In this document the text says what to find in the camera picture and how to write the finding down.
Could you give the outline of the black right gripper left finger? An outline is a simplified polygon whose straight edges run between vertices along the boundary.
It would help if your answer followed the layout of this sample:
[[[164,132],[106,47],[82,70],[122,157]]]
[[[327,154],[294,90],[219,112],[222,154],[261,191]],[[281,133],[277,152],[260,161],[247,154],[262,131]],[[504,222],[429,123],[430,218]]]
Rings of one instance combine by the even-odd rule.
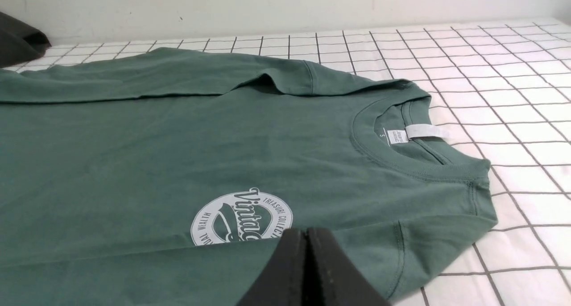
[[[270,260],[237,303],[239,306],[301,306],[307,240],[287,229]]]

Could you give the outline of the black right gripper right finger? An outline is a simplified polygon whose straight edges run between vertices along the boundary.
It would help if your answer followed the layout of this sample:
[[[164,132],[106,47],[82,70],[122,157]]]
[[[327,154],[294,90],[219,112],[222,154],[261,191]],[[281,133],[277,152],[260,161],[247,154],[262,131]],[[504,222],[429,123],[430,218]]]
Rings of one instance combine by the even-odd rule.
[[[389,306],[353,265],[333,233],[322,227],[306,231],[307,306]]]

